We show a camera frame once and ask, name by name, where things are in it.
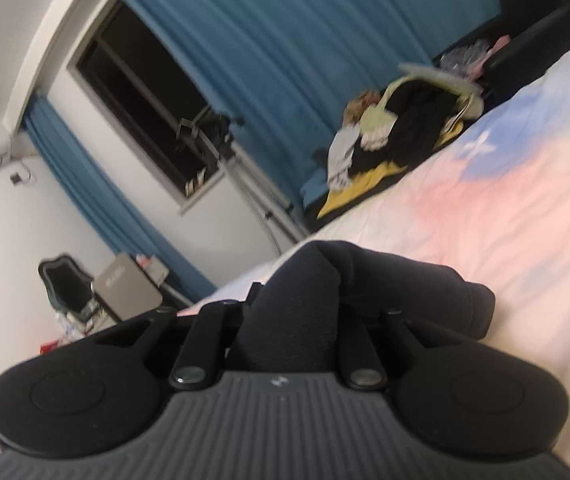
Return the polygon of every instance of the black chair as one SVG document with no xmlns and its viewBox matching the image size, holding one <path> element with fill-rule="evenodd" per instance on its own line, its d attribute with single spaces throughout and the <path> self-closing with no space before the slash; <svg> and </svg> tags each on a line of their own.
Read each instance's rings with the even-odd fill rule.
<svg viewBox="0 0 570 480">
<path fill-rule="evenodd" d="M 51 306 L 86 323 L 94 312 L 88 302 L 94 297 L 93 276 L 87 274 L 69 254 L 60 254 L 53 260 L 42 260 L 38 275 L 45 284 Z"/>
<path fill-rule="evenodd" d="M 444 50 L 511 36 L 484 64 L 479 83 L 486 89 L 486 109 L 510 99 L 570 50 L 570 0 L 500 0 L 500 8 L 498 16 Z M 436 65 L 443 53 L 434 58 Z"/>
</svg>

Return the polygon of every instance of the dark window glass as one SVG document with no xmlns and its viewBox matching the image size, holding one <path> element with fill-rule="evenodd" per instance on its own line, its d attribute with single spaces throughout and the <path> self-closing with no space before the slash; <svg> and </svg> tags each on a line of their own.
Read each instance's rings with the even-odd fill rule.
<svg viewBox="0 0 570 480">
<path fill-rule="evenodd" d="M 189 194 L 188 183 L 199 173 L 205 179 L 215 173 L 211 160 L 176 139 L 180 119 L 194 120 L 207 102 L 129 7 L 118 4 L 92 38 L 78 69 L 183 194 Z"/>
</svg>

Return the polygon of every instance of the bedsheet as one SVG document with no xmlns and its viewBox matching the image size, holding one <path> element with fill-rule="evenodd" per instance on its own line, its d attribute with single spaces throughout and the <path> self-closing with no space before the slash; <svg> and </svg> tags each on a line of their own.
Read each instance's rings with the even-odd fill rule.
<svg viewBox="0 0 570 480">
<path fill-rule="evenodd" d="M 497 305 L 484 343 L 548 369 L 570 396 L 570 52 L 313 238 L 446 264 L 489 286 Z M 209 300 L 244 299 L 289 254 Z M 570 416 L 555 451 L 570 465 Z"/>
</svg>

